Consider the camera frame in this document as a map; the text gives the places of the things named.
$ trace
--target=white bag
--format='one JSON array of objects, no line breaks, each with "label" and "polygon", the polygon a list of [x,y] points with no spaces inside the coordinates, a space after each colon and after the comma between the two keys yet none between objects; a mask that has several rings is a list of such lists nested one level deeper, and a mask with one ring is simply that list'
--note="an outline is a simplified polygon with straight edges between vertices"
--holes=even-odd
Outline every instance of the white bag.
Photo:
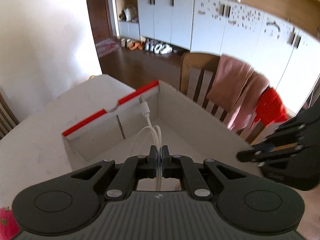
[{"label": "white bag", "polygon": [[138,16],[137,9],[132,5],[127,5],[127,8],[124,9],[125,17],[127,22],[131,22],[134,18]]}]

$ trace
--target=open box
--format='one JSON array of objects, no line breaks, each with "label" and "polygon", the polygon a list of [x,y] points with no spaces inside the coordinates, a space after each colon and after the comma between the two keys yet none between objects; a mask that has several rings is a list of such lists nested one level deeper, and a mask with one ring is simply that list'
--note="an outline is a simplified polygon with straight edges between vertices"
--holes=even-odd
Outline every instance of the open box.
[{"label": "open box", "polygon": [[[218,119],[170,85],[155,81],[118,100],[111,110],[93,113],[62,133],[73,170],[103,159],[123,163],[135,155],[148,155],[153,139],[149,130],[137,138],[147,121],[141,114],[139,97],[150,109],[152,125],[161,128],[162,145],[168,145],[170,155],[186,155],[194,162],[206,158],[258,175],[256,165],[241,163],[236,153],[251,147],[238,135],[229,131]],[[164,179],[162,190],[174,190],[176,179]],[[155,180],[144,179],[138,190],[154,190]]]}]

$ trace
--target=red rug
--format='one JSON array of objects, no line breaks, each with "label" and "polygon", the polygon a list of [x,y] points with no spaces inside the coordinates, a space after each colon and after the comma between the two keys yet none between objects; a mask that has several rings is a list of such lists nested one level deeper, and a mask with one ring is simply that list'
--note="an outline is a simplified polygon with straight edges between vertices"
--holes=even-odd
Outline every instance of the red rug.
[{"label": "red rug", "polygon": [[98,57],[103,57],[118,49],[121,49],[121,45],[113,39],[107,39],[96,44]]}]

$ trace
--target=orange slipper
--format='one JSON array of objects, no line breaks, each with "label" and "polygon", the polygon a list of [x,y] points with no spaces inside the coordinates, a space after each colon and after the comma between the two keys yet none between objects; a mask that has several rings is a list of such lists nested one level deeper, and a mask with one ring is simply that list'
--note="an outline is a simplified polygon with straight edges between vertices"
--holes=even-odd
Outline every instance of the orange slipper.
[{"label": "orange slipper", "polygon": [[142,43],[139,45],[138,50],[143,50],[143,48],[144,48],[144,42],[142,42]]},{"label": "orange slipper", "polygon": [[133,42],[129,50],[137,49],[140,46],[140,42]]}]

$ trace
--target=pink object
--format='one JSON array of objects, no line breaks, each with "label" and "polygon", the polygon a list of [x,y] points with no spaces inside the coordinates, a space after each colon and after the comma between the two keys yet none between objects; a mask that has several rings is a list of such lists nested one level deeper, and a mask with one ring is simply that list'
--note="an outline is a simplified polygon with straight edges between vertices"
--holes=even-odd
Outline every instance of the pink object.
[{"label": "pink object", "polygon": [[222,55],[207,99],[230,113],[252,73],[249,64]]},{"label": "pink object", "polygon": [[9,208],[0,209],[0,240],[10,240],[20,232],[12,211]]},{"label": "pink object", "polygon": [[238,131],[250,123],[257,108],[258,100],[269,84],[270,81],[265,76],[253,72],[244,91],[223,122],[229,130]]}]

